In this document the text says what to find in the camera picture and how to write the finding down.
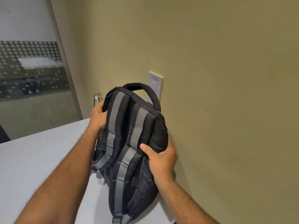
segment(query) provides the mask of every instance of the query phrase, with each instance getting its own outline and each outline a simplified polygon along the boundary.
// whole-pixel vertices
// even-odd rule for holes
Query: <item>person's left hand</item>
[[[92,115],[88,125],[88,128],[98,132],[99,135],[103,134],[107,118],[107,111],[103,112],[103,104],[104,102],[102,101],[92,109]]]

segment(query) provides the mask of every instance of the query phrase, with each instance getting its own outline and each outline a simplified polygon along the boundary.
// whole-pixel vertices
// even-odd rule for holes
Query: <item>black backpack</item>
[[[152,104],[135,94],[145,90]],[[136,219],[155,199],[158,188],[149,158],[140,144],[160,153],[167,148],[168,133],[157,95],[142,83],[115,87],[105,98],[104,134],[97,140],[92,170],[99,171],[109,186],[113,224]]]

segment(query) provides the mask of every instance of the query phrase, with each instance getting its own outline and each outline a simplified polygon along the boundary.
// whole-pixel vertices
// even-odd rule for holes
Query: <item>table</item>
[[[80,138],[89,119],[0,144],[0,224],[12,224],[35,190]],[[110,224],[108,187],[90,176],[76,224]],[[132,224],[174,223],[159,194]]]

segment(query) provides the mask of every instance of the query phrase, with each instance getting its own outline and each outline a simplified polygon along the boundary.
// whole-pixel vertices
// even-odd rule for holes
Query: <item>olive green wall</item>
[[[299,223],[298,0],[61,3],[88,111],[162,75],[178,183],[222,223]]]

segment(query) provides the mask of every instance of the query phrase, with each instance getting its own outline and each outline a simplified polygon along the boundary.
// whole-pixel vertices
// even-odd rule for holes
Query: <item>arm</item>
[[[76,145],[37,189],[15,224],[71,224],[76,220],[92,166],[95,142],[106,123],[103,102],[93,110]]]
[[[177,155],[171,139],[168,140],[167,149],[159,154],[145,144],[141,144],[140,148],[150,159],[155,183],[177,224],[218,224],[174,181],[173,169]]]

